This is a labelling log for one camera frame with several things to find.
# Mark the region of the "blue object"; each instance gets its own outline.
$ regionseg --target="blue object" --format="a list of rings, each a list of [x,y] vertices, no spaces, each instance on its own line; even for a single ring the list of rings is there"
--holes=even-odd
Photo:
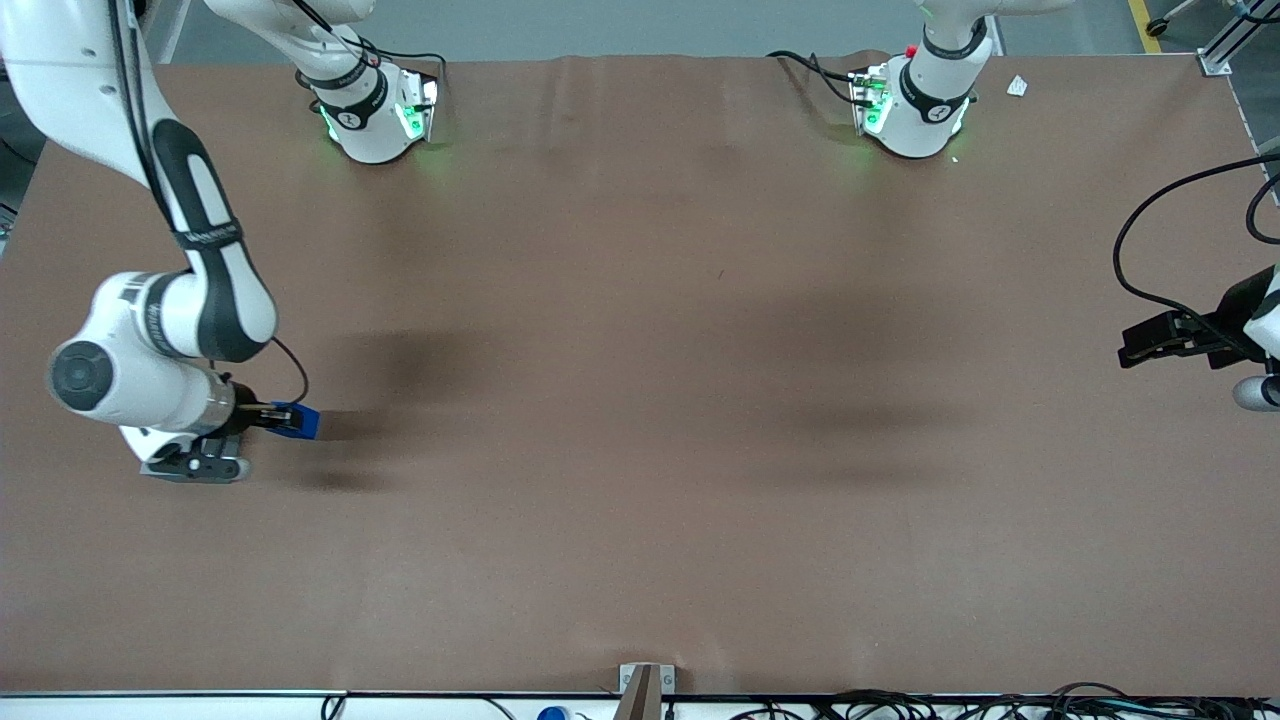
[[[293,438],[293,439],[315,439],[316,434],[320,432],[320,411],[312,410],[306,405],[289,404],[275,401],[271,402],[280,410],[289,411],[289,419],[274,428],[266,428],[268,432],[275,433],[280,437]]]

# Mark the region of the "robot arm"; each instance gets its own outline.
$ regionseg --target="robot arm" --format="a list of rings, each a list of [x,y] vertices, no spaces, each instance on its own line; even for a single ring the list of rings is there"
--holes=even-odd
[[[275,334],[275,304],[204,145],[155,83],[128,0],[0,0],[0,53],[36,127],[150,188],[188,263],[108,278],[55,351],[50,391],[119,425],[145,471],[215,438],[219,462],[197,465],[237,479],[244,468],[223,452],[225,438],[256,424],[242,410],[256,400],[191,360],[253,357]]]
[[[1245,360],[1261,363],[1266,374],[1240,380],[1231,395],[1245,410],[1280,413],[1280,266],[1231,286],[1203,320],[1166,310],[1128,328],[1120,366],[1194,355],[1204,355],[1213,370]]]
[[[946,146],[969,108],[973,83],[991,58],[987,15],[1051,13],[1074,0],[913,0],[924,37],[913,56],[897,55],[852,78],[858,129],[905,158]]]
[[[387,163],[428,140],[435,78],[387,60],[348,23],[369,17],[374,0],[205,0],[218,15],[256,33],[298,68],[320,100],[329,137],[360,163]]]

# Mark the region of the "yellow floor line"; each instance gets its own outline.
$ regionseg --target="yellow floor line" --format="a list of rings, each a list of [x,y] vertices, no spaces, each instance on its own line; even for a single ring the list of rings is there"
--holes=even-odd
[[[1142,49],[1147,53],[1160,53],[1160,41],[1147,35],[1147,23],[1151,22],[1147,0],[1129,0],[1129,12],[1133,13],[1133,22],[1138,26],[1138,38],[1142,40]]]

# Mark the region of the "brown table surface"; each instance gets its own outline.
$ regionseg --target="brown table surface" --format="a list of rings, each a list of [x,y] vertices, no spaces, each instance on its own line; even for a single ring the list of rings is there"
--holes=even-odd
[[[1276,689],[1254,368],[1115,357],[1160,311],[1116,229],[1252,150],[1192,58],[993,60],[924,161],[794,65],[568,58],[451,68],[440,143],[360,167],[291,73],[160,79],[333,439],[177,486],[50,400],[97,283],[182,264],[143,188],[50,149],[0,264],[4,688],[593,689],[639,659],[698,692]],[[1210,309],[1276,260],[1260,181],[1161,204],[1134,282]],[[236,375],[298,384],[274,350]]]

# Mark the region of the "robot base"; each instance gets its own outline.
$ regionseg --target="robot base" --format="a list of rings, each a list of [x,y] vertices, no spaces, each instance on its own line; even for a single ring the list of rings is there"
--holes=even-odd
[[[872,102],[870,108],[854,105],[854,124],[859,135],[869,135],[886,150],[904,158],[928,158],[942,150],[951,136],[960,132],[960,124],[969,100],[942,122],[925,122],[920,111],[902,96],[900,77],[908,58],[897,55],[882,65],[873,65],[865,73],[849,77],[849,90],[855,100]]]
[[[376,165],[389,163],[417,141],[430,142],[439,82],[421,73],[383,61],[378,68],[385,76],[390,92],[381,105],[364,122],[344,111],[319,108],[329,129],[329,138],[342,146],[357,163]]]

